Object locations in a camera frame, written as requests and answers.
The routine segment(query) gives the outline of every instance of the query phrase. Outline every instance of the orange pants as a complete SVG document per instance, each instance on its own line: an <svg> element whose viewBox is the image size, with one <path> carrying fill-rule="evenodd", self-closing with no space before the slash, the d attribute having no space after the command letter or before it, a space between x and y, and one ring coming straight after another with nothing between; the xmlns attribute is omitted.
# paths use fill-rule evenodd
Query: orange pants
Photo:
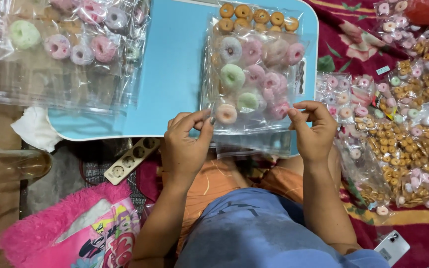
<svg viewBox="0 0 429 268"><path fill-rule="evenodd" d="M176 248L177 254L181 252L186 236L203 210L215 199L240 188L231 170L232 168L222 161L209 160L196 175L186 198L182 231ZM298 203L302 203L303 200L302 176L287 168L272 168L264 175L261 182L253 187L269 190Z"/></svg>

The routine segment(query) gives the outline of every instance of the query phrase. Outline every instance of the hand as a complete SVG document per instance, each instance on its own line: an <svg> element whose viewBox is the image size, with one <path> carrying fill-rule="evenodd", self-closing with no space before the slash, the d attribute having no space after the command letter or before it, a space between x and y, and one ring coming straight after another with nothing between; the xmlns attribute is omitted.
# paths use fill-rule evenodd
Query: hand
<svg viewBox="0 0 429 268"><path fill-rule="evenodd" d="M215 123L214 117L203 121L209 114L209 110L179 113L168 122L160 148L163 169L181 186L191 186L206 160ZM198 139L188 136L192 128L201 131Z"/></svg>
<svg viewBox="0 0 429 268"><path fill-rule="evenodd" d="M292 121L289 130L297 131L297 149L304 162L327 161L337 130L337 122L327 108L318 101L305 100L295 103L287 114Z"/></svg>

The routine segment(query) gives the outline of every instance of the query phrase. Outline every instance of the power strip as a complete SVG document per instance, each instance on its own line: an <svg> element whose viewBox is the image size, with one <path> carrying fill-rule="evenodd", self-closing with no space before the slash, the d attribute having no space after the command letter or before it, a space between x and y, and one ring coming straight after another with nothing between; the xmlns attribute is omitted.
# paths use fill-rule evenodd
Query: power strip
<svg viewBox="0 0 429 268"><path fill-rule="evenodd" d="M160 140L157 138L141 138L125 155L104 172L104 176L113 185L119 184L159 146Z"/></svg>

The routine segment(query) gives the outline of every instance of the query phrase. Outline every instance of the white phone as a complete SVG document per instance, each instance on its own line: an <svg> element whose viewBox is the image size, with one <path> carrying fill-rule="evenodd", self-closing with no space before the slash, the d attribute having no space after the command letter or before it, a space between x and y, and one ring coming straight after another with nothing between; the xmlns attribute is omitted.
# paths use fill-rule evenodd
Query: white phone
<svg viewBox="0 0 429 268"><path fill-rule="evenodd" d="M383 241L375 247L374 251L380 253L392 267L409 249L410 245L407 241L397 231L392 231L383 236Z"/></svg>

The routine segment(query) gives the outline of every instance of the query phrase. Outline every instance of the white cloth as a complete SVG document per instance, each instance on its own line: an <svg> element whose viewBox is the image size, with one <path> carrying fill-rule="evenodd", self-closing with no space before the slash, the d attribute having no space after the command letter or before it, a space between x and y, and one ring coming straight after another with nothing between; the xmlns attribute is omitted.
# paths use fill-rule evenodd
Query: white cloth
<svg viewBox="0 0 429 268"><path fill-rule="evenodd" d="M23 141L49 153L54 151L54 146L63 140L47 121L45 108L26 108L23 116L11 124L11 127Z"/></svg>

